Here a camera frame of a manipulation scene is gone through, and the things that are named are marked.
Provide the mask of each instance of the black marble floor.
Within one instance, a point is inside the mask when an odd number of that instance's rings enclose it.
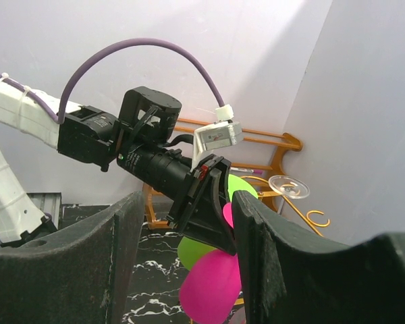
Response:
[[[105,207],[66,206],[60,227],[90,217]],[[158,216],[168,210],[165,204],[154,208]],[[189,324],[178,300],[179,288],[188,273],[177,257],[181,239],[181,235],[171,230],[152,231],[143,225],[122,323]]]

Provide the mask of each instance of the green balloon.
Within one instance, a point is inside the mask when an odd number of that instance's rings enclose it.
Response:
[[[228,195],[229,200],[232,201],[232,194],[237,190],[244,190],[251,193],[254,197],[258,198],[258,193],[249,182],[234,174],[228,175]]]
[[[183,266],[190,271],[199,259],[215,249],[207,244],[183,237],[180,244],[178,244],[177,254]]]

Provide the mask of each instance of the grey wall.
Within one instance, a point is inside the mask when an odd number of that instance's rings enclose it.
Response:
[[[0,72],[59,97],[75,69],[103,47],[157,37],[192,52],[209,70],[237,120],[280,132],[331,0],[0,1]],[[96,65],[71,100],[118,114],[130,88],[145,85],[184,104],[182,117],[214,121],[216,102],[184,59],[158,48],[129,49]],[[141,183],[59,156],[39,141],[0,126],[0,146],[29,192],[62,192],[65,203],[112,203]],[[232,159],[269,160],[243,144]]]
[[[298,206],[326,212],[327,236],[405,231],[405,1],[333,1],[284,129],[304,141],[286,161],[311,189]]]

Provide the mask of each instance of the magenta balloon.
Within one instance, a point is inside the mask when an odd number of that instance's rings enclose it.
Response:
[[[237,255],[214,250],[190,270],[180,288],[180,304],[198,324],[222,324],[241,289]]]
[[[223,218],[225,218],[225,220],[227,221],[229,226],[234,228],[234,223],[232,221],[232,203],[229,202],[229,203],[225,204],[225,206],[223,206],[222,212],[223,212]]]

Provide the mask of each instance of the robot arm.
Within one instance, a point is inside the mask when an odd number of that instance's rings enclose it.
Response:
[[[59,125],[21,92],[0,79],[0,122],[30,134],[57,149]],[[59,100],[40,90],[33,90],[52,110],[58,111]],[[69,102],[67,111],[80,110]],[[45,215],[28,197],[0,151],[0,241],[2,246],[20,246],[41,232],[56,231],[50,215]]]
[[[69,102],[70,92],[81,76],[108,54],[136,45],[154,45],[177,51],[204,76],[220,108],[218,120],[197,129],[193,139],[172,135],[182,104],[175,98],[146,87],[129,90],[116,117],[100,109]],[[231,163],[211,154],[213,149],[238,144],[241,126],[232,121],[213,81],[185,50],[162,40],[136,38],[118,42],[87,60],[71,77],[59,99],[31,90],[0,76],[0,122],[31,134],[58,153],[107,171],[117,164],[133,176],[173,200],[170,226],[185,236],[235,254],[232,229],[222,216],[228,202],[227,175]],[[194,145],[192,159],[181,150],[168,149],[184,141]],[[0,153],[0,239],[3,245],[19,246],[37,231],[53,232],[48,215],[31,204]]]

